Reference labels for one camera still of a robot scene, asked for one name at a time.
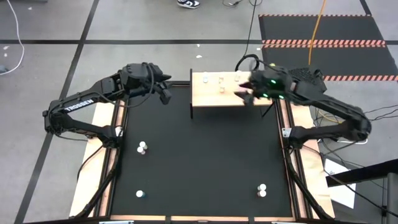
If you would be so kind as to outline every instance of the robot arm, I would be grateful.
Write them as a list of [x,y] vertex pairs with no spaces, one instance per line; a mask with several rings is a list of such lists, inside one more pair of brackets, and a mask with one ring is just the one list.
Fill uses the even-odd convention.
[[268,66],[265,70],[252,72],[248,82],[240,87],[252,89],[252,93],[236,92],[245,105],[252,105],[254,98],[286,99],[298,105],[312,105],[345,119],[334,126],[303,128],[295,126],[282,130],[294,148],[301,148],[309,139],[344,137],[350,141],[365,140],[371,132],[371,123],[361,108],[346,104],[323,94],[309,82],[292,78],[286,68]]
[[110,77],[96,82],[90,89],[54,100],[49,109],[43,111],[46,132],[61,135],[66,131],[84,134],[88,138],[97,137],[104,147],[116,147],[117,135],[111,126],[98,127],[74,120],[68,113],[94,103],[109,103],[123,99],[144,96],[157,92],[164,105],[169,103],[171,94],[165,81],[170,79],[160,68],[152,63],[132,63],[126,65]]

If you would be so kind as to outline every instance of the concrete floor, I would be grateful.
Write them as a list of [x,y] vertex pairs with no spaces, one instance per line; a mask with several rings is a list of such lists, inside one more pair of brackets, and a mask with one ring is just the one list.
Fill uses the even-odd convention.
[[[398,39],[395,0],[367,0],[386,40]],[[99,0],[88,40],[247,39],[252,6],[243,1],[237,8],[221,0],[201,0],[201,8],[177,7],[175,0]],[[21,38],[30,40],[79,40],[93,0],[49,0],[48,3],[12,1],[19,18]],[[317,14],[322,0],[264,0],[256,14]],[[359,0],[333,0],[325,14],[364,14]],[[0,1],[0,40],[16,39],[14,18],[7,2]],[[260,40],[255,18],[252,39]],[[69,94],[90,87],[127,63],[154,62],[174,80],[188,80],[194,71],[232,71],[245,50],[244,44],[85,45],[70,85]],[[258,54],[260,45],[249,46]],[[45,131],[41,112],[61,93],[77,45],[26,44],[19,69],[0,77],[0,109],[3,155],[0,157],[0,223],[14,223]],[[398,46],[388,46],[398,62]],[[21,48],[0,44],[0,64],[12,68]],[[360,106],[364,111],[396,105],[396,82],[328,82],[328,94]],[[74,117],[91,121],[94,107]],[[384,111],[372,115],[374,118]],[[394,127],[398,119],[373,124],[369,142],[339,151],[344,159],[364,166],[398,157]],[[332,148],[340,145],[331,144]],[[25,222],[67,218],[82,162],[85,143],[54,138],[25,216]]]

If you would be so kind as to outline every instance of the sneaker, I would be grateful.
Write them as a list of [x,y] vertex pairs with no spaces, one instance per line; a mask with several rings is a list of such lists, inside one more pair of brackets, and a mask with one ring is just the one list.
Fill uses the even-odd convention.
[[177,0],[177,4],[188,9],[197,9],[200,6],[200,3],[195,0]]

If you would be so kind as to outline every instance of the black floor mat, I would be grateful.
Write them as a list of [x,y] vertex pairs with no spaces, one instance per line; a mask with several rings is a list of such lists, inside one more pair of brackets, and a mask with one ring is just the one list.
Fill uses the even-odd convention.
[[191,120],[190,89],[171,92],[167,106],[152,96],[129,110],[111,214],[291,217],[275,110],[261,119],[260,107],[194,108]]
[[[308,48],[263,48],[264,60],[288,69],[308,66]],[[314,48],[312,65],[319,68],[325,76],[347,76],[354,80],[369,79],[368,76],[390,77],[398,75],[387,47],[342,47]]]
[[[314,16],[261,16],[263,40],[310,40],[317,22]],[[322,16],[318,40],[382,40],[371,16]]]

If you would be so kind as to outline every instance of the wooden platform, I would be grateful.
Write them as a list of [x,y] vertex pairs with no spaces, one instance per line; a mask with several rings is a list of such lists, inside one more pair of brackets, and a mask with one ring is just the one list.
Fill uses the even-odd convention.
[[[194,72],[192,73],[192,106],[244,106],[243,100],[234,94],[235,91],[247,91],[241,88],[248,80],[250,72]],[[255,99],[254,105],[271,105],[271,100]]]

